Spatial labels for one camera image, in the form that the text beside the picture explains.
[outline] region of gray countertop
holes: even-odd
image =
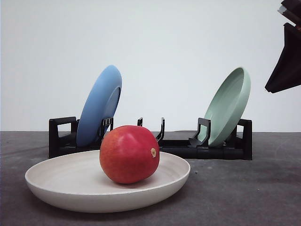
[[[1,132],[1,225],[301,225],[301,133],[253,133],[252,161],[190,159],[180,191],[120,213],[72,212],[36,198],[24,175],[47,157],[47,132]]]

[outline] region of white plate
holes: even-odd
[[[160,152],[149,178],[121,185],[110,180],[99,164],[99,151],[64,155],[40,162],[25,174],[30,190],[44,202],[66,210],[105,213],[134,210],[160,202],[186,182],[190,165]]]

